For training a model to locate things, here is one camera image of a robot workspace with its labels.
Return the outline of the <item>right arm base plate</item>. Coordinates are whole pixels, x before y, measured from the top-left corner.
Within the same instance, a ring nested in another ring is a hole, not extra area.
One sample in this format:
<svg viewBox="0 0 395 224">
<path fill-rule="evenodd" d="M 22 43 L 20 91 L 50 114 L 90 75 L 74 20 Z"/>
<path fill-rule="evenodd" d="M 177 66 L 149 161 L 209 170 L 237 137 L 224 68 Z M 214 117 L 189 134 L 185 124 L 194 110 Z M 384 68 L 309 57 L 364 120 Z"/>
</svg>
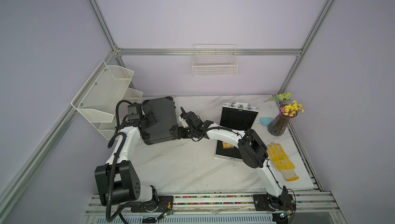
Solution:
<svg viewBox="0 0 395 224">
<path fill-rule="evenodd" d="M 283 197 L 274 197 L 267 194 L 254 194 L 253 202 L 256 211 L 294 211 L 296 209 L 293 197 L 288 194 Z"/>
</svg>

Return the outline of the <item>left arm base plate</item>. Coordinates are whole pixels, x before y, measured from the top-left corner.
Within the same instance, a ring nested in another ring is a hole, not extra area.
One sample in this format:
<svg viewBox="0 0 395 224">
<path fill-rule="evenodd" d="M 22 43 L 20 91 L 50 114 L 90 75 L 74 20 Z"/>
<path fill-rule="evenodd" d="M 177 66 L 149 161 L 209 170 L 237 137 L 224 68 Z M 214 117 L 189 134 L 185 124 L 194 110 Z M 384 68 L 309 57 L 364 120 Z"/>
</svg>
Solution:
<svg viewBox="0 0 395 224">
<path fill-rule="evenodd" d="M 165 210 L 173 208 L 174 196 L 162 195 L 157 199 L 152 199 L 147 202 L 134 204 L 130 208 L 131 213 L 162 213 Z"/>
</svg>

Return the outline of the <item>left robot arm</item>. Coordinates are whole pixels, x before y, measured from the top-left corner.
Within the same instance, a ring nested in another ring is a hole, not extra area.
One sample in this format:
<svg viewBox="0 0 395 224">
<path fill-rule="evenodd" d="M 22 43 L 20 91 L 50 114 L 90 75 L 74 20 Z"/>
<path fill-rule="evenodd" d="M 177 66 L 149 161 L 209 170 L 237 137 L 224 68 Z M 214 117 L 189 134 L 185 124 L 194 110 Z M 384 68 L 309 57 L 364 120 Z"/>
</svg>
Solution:
<svg viewBox="0 0 395 224">
<path fill-rule="evenodd" d="M 122 216 L 125 208 L 138 206 L 147 212 L 159 207 L 159 198 L 154 186 L 143 186 L 131 162 L 135 146 L 144 129 L 157 123 L 153 107 L 148 111 L 144 105 L 121 100 L 115 108 L 115 132 L 108 148 L 115 147 L 106 164 L 95 169 L 95 180 L 101 204 L 106 207 L 106 221 L 112 222 Z"/>
</svg>

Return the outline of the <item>silver aluminium poker case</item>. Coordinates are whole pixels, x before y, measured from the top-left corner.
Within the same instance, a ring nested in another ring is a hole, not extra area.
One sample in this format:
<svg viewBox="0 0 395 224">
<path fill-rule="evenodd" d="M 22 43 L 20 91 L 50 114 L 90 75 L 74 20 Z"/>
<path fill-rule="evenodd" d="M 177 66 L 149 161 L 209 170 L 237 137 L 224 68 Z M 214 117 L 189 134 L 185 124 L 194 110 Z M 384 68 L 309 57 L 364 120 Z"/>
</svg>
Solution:
<svg viewBox="0 0 395 224">
<path fill-rule="evenodd" d="M 224 103 L 222 106 L 220 125 L 231 129 L 246 131 L 252 127 L 258 113 L 259 108 L 253 107 L 248 103 Z M 233 149 L 223 149 L 222 141 L 220 140 L 217 142 L 215 156 L 223 159 L 242 161 L 241 154 L 236 147 Z"/>
</svg>

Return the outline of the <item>dark grey poker case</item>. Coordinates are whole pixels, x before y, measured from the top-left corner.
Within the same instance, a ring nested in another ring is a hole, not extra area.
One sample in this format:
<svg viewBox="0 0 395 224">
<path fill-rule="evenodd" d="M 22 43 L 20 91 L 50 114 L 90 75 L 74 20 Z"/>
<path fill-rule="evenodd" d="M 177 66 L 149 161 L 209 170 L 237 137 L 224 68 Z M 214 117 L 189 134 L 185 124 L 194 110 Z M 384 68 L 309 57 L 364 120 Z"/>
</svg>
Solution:
<svg viewBox="0 0 395 224">
<path fill-rule="evenodd" d="M 155 113 L 158 119 L 158 123 L 141 131 L 145 144 L 153 145 L 178 138 L 175 102 L 171 96 L 145 100 L 143 108 L 146 114 Z"/>
</svg>

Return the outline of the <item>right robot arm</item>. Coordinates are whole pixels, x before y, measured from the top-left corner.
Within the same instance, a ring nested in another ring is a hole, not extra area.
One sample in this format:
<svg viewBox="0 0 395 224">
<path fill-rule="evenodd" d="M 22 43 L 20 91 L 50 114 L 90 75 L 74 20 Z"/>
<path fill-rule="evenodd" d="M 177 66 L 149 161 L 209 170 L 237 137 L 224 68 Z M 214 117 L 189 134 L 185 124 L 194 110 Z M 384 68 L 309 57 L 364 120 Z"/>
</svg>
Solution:
<svg viewBox="0 0 395 224">
<path fill-rule="evenodd" d="M 182 113 L 179 120 L 182 126 L 178 127 L 177 139 L 191 139 L 199 142 L 202 139 L 220 140 L 236 147 L 242 161 L 252 169 L 264 182 L 266 194 L 263 200 L 258 200 L 257 205 L 267 211 L 277 211 L 289 207 L 296 211 L 296 199 L 289 193 L 287 187 L 276 179 L 268 161 L 267 146 L 259 135 L 251 128 L 246 131 L 235 130 L 220 126 L 212 121 L 202 121 L 194 112 Z"/>
</svg>

